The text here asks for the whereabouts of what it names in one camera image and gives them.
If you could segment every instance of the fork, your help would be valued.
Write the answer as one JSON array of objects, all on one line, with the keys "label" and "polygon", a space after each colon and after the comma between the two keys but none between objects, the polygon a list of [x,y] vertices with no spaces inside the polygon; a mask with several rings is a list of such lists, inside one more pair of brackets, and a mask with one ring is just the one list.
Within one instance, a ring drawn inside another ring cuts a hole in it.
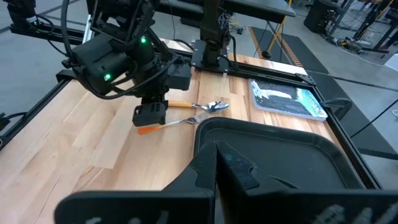
[{"label": "fork", "polygon": [[209,117],[209,114],[205,112],[205,113],[199,114],[198,116],[194,116],[194,117],[191,117],[188,119],[182,119],[180,121],[173,121],[173,122],[167,123],[165,125],[141,127],[141,128],[138,128],[138,133],[139,134],[151,133],[151,132],[159,130],[161,128],[165,128],[167,126],[170,126],[173,124],[178,124],[181,122],[188,122],[190,124],[198,124],[198,123],[201,123],[202,121],[206,120],[208,117]]}]

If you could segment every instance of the metal tray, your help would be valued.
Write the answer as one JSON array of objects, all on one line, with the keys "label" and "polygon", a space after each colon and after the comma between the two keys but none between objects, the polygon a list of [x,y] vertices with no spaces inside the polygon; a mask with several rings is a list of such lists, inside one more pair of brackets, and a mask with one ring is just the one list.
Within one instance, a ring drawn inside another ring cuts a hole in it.
[{"label": "metal tray", "polygon": [[362,189],[342,151],[317,134],[229,118],[210,118],[197,128],[196,154],[212,141],[224,141],[270,177],[299,189]]}]

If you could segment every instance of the metal spoon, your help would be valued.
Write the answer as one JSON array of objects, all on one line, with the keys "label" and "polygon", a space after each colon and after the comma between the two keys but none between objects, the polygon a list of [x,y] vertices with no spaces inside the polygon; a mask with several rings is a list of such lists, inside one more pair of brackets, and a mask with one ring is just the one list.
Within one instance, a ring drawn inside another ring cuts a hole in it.
[{"label": "metal spoon", "polygon": [[176,101],[169,101],[169,106],[172,107],[182,107],[182,108],[202,108],[209,113],[215,113],[225,110],[229,107],[229,104],[224,101],[214,101],[208,103],[205,106],[198,105],[195,103],[186,103],[186,102],[176,102]]}]

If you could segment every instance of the gray floor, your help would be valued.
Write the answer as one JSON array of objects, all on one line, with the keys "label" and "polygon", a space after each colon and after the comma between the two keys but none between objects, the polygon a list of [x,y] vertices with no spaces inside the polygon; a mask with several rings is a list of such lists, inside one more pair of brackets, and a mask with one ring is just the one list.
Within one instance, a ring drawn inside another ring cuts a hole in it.
[{"label": "gray floor", "polygon": [[[37,1],[36,10],[40,13],[58,6],[60,3],[61,0],[39,0]],[[6,3],[1,1],[0,29],[11,23],[5,7]],[[85,23],[86,12],[85,1],[78,1],[70,6],[68,19]],[[307,9],[301,7],[296,9],[296,12],[306,15]],[[51,12],[48,15],[59,18],[60,10]],[[356,14],[350,12],[350,15],[347,15],[343,20],[347,21],[349,26],[358,26],[360,23],[355,24],[355,21],[351,22],[353,20],[351,16],[355,17]],[[260,19],[244,15],[236,15],[236,18],[241,26],[254,26],[263,29],[266,27],[266,22]],[[166,39],[172,39],[174,33],[171,15],[157,12],[154,19],[156,23],[153,29],[157,35]],[[288,18],[284,26],[284,33],[300,37],[333,76],[398,89],[398,72],[387,67],[366,63],[358,58],[357,55],[350,55],[328,44],[323,38],[310,32],[303,25],[304,19],[302,16]],[[58,20],[52,19],[52,21],[55,24],[59,24]],[[174,17],[174,23],[176,30],[175,38],[189,42],[192,39],[199,38],[198,29],[182,25],[177,17]],[[68,26],[76,29],[84,28],[83,26],[72,23],[69,23]],[[385,24],[375,24],[373,29],[384,32],[387,27]],[[338,31],[335,37],[345,37],[346,35],[352,36],[353,32]],[[257,57],[255,46],[247,30],[242,35],[234,34],[234,36],[238,43],[238,54],[255,55]],[[63,49],[62,44],[55,44]],[[2,52],[0,55],[0,65],[3,69],[0,81],[0,112],[11,114],[27,111],[56,84],[55,74],[63,68],[60,62],[64,59],[64,56],[51,48],[45,40],[15,35],[9,31],[0,34],[0,48]],[[398,48],[391,48],[390,50],[396,52]],[[375,53],[360,55],[361,58],[379,64],[384,63],[389,57],[388,55],[386,58],[381,59],[380,56],[380,54]],[[373,119],[388,104],[398,98],[397,92],[345,81],[338,81],[338,83],[369,119]],[[396,138],[398,133],[398,119],[388,111],[375,122],[375,126],[394,149],[398,151],[398,138]],[[384,188],[398,189],[398,161],[390,161],[372,156],[363,157]]]}]

